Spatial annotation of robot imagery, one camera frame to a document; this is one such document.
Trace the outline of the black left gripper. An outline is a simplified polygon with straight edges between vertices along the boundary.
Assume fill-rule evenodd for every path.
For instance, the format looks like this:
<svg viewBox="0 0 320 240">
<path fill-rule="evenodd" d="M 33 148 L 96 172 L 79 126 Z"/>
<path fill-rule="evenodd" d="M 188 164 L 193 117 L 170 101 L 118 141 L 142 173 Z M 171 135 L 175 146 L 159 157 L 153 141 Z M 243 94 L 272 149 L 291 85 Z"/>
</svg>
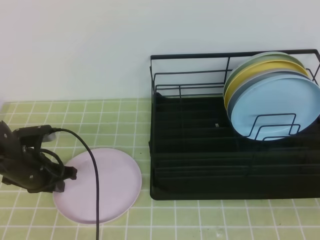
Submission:
<svg viewBox="0 0 320 240">
<path fill-rule="evenodd" d="M 0 174 L 2 183 L 15 185 L 29 193 L 65 190 L 64 180 L 76 180 L 78 170 L 65 166 L 60 157 L 42 144 L 21 145 L 13 131 L 0 122 Z"/>
</svg>

